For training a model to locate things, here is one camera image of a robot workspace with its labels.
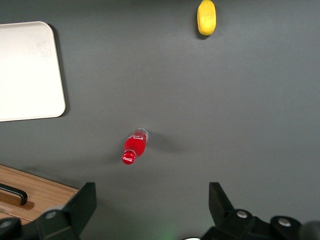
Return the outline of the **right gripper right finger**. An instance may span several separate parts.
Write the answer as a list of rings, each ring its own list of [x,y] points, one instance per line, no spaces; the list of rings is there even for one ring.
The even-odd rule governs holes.
[[[214,226],[202,240],[245,240],[255,226],[255,217],[246,210],[235,209],[218,182],[209,183],[208,206]]]

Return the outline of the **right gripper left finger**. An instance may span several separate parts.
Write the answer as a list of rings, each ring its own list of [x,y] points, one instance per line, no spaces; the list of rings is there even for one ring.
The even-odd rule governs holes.
[[[96,184],[87,182],[62,209],[49,210],[36,220],[39,239],[79,240],[96,208]]]

